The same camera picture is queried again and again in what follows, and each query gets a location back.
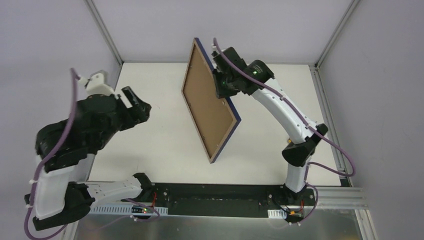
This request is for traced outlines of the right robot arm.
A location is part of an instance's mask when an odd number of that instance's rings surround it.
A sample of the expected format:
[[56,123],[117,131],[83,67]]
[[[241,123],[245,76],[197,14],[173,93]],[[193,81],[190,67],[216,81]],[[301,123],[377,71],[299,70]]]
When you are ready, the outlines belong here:
[[288,163],[283,196],[288,204],[298,204],[304,198],[307,163],[328,127],[297,109],[263,61],[247,64],[233,47],[219,50],[214,45],[211,55],[216,64],[212,71],[216,97],[229,98],[238,93],[252,96],[287,132],[291,142],[281,152]]

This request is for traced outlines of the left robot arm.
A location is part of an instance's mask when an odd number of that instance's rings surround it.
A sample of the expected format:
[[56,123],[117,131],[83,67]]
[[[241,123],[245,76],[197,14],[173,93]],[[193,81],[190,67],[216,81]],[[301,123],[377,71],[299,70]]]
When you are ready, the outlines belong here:
[[24,199],[37,231],[66,226],[109,202],[152,198],[153,185],[144,173],[115,182],[88,184],[72,181],[81,160],[96,155],[112,137],[148,121],[151,105],[129,87],[120,93],[100,70],[85,78],[71,69],[72,104],[69,117],[43,127],[36,135],[37,167]]

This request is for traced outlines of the blue wooden picture frame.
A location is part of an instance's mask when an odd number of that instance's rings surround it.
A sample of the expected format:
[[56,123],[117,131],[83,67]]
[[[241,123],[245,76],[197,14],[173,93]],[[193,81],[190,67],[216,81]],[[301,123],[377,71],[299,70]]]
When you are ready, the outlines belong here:
[[195,37],[181,93],[209,163],[216,162],[241,123],[230,98],[217,98],[213,64],[200,39]]

